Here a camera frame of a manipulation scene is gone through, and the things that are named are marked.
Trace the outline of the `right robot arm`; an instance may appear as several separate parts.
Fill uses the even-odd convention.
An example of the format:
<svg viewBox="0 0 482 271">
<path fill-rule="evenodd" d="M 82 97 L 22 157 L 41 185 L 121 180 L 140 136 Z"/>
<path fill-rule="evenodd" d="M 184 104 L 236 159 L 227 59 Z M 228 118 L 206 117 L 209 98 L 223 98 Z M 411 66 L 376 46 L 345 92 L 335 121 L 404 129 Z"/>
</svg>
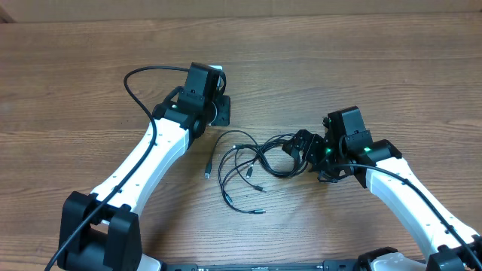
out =
<svg viewBox="0 0 482 271">
<path fill-rule="evenodd" d="M 356 106 L 323 120 L 325 134 L 299 130 L 282 149 L 312 166 L 318 180 L 353 176 L 377 196 L 415 240 L 424 261 L 407 259 L 392 247 L 358 256 L 353 270 L 479 270 L 481 235 L 448 211 L 415 176 L 390 141 L 374 141 Z"/>
</svg>

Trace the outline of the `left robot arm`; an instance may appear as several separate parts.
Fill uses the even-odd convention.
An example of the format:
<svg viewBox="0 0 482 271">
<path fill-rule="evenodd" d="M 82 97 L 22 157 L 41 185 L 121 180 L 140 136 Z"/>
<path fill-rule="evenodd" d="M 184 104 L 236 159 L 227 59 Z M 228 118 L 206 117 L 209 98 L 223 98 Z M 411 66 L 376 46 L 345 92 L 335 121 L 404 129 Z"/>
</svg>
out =
<svg viewBox="0 0 482 271">
<path fill-rule="evenodd" d="M 74 191 L 63 204 L 59 247 L 46 268 L 164 270 L 142 249 L 142 211 L 170 166 L 208 126 L 227 126 L 230 98 L 219 65 L 192 63 L 186 81 L 154 110 L 125 161 L 89 194 Z"/>
</svg>

